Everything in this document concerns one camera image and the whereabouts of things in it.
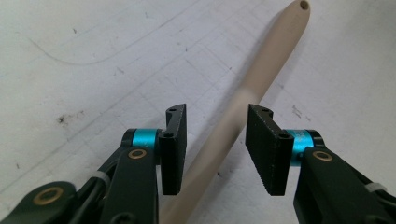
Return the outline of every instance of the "brass screw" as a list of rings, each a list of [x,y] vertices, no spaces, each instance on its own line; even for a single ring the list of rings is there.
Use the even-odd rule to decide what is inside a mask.
[[[326,153],[324,151],[314,151],[312,153],[315,158],[321,161],[332,161],[332,156],[329,153]]]
[[[64,190],[60,187],[43,189],[33,198],[33,203],[37,205],[46,205],[49,203],[53,203],[58,200],[63,193]]]
[[[147,155],[147,151],[145,149],[134,149],[130,153],[128,153],[128,157],[132,160],[138,160]]]

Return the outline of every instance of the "white cable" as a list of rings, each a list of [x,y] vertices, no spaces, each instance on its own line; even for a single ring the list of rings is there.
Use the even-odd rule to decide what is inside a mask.
[[[105,172],[102,171],[96,171],[95,173],[92,174],[92,177],[97,177],[105,182],[106,186],[106,192],[108,192],[108,189],[110,188],[110,177]]]
[[[377,191],[377,190],[387,191],[387,188],[385,188],[380,183],[370,183],[370,184],[367,184],[365,187],[370,193],[374,192],[374,191]]]

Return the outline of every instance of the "beige stick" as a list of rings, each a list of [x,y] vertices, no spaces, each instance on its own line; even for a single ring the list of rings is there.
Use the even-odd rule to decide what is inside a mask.
[[[292,2],[279,15],[228,108],[183,177],[180,193],[166,203],[161,224],[186,223],[211,179],[245,127],[248,104],[258,104],[299,41],[309,20],[305,0]]]

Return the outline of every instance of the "white table surface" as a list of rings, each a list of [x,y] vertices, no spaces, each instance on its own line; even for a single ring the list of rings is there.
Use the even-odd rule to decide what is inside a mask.
[[[184,103],[187,169],[289,3],[0,1],[0,218],[42,184],[81,187],[128,128],[165,128],[164,110]],[[282,128],[318,130],[396,194],[396,2],[312,0],[311,8],[261,105]],[[285,197],[270,197],[244,143],[241,134],[189,223],[298,222],[299,169]]]

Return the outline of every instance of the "screw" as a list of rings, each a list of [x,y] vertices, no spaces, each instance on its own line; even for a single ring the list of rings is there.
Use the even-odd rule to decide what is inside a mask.
[[[118,213],[110,221],[110,224],[135,224],[136,217],[132,213]]]

